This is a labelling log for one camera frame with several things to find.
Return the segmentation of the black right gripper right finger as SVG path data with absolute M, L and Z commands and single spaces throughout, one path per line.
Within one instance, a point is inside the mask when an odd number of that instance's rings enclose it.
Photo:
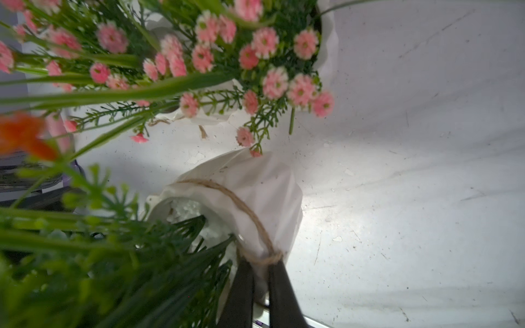
M 271 328 L 307 328 L 284 262 L 268 267 L 269 321 Z

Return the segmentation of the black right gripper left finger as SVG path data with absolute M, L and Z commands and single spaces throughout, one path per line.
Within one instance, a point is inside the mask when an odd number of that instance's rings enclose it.
M 254 272 L 247 260 L 239 263 L 218 328 L 251 328 L 253 326 Z

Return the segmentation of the pink flower pot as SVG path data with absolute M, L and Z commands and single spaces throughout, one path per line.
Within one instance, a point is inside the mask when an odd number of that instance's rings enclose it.
M 28 74 L 58 94 L 26 99 L 1 116 L 1 154 L 43 161 L 58 153 L 45 120 L 64 109 L 88 112 L 65 121 L 59 138 L 124 119 L 145 143 L 162 113 L 187 120 L 243 109 L 239 146 L 253 156 L 280 116 L 329 116 L 333 94 L 316 61 L 325 39 L 318 1 L 2 1 L 21 14 L 11 33 L 31 53 L 1 45 L 1 72 Z

